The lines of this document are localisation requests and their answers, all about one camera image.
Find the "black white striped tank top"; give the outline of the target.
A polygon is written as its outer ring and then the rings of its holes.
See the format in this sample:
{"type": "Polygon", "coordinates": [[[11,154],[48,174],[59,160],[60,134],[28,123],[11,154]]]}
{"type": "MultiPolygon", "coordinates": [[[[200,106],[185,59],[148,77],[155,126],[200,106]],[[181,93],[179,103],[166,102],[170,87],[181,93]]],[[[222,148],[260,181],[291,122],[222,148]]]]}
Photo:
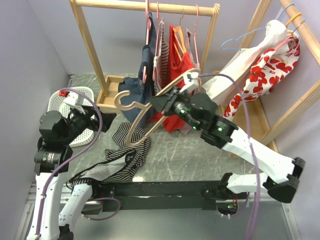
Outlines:
{"type": "Polygon", "coordinates": [[[119,146],[116,150],[104,151],[105,161],[94,164],[72,177],[68,182],[72,187],[79,184],[97,182],[129,183],[137,170],[146,162],[147,152],[151,145],[151,139],[146,138],[141,144],[134,147],[125,146],[127,134],[131,128],[130,122],[122,122],[112,136],[112,140],[119,146]]]}

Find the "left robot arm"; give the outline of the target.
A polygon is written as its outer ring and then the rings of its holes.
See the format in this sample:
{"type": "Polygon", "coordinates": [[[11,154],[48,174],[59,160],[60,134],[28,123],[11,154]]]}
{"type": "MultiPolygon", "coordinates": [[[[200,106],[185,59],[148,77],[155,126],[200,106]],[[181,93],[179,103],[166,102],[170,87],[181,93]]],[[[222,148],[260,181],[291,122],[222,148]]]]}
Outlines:
{"type": "Polygon", "coordinates": [[[71,111],[63,117],[56,110],[40,117],[40,138],[34,156],[36,196],[29,240],[58,240],[61,238],[59,208],[69,163],[75,159],[70,143],[85,129],[100,133],[103,117],[98,107],[84,106],[84,112],[71,111]]]}

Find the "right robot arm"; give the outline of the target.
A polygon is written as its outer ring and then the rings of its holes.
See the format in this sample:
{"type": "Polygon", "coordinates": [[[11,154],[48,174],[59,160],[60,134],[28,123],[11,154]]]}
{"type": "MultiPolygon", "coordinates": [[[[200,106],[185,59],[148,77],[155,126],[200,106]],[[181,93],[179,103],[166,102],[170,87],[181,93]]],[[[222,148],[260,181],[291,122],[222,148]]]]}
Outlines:
{"type": "Polygon", "coordinates": [[[179,117],[194,130],[201,131],[201,139],[211,146],[235,154],[262,172],[255,174],[225,173],[218,185],[221,199],[235,194],[260,190],[281,203],[291,203],[300,183],[305,161],[273,151],[253,138],[233,122],[216,114],[217,105],[205,93],[189,96],[174,87],[169,93],[148,100],[164,116],[179,117]]]}

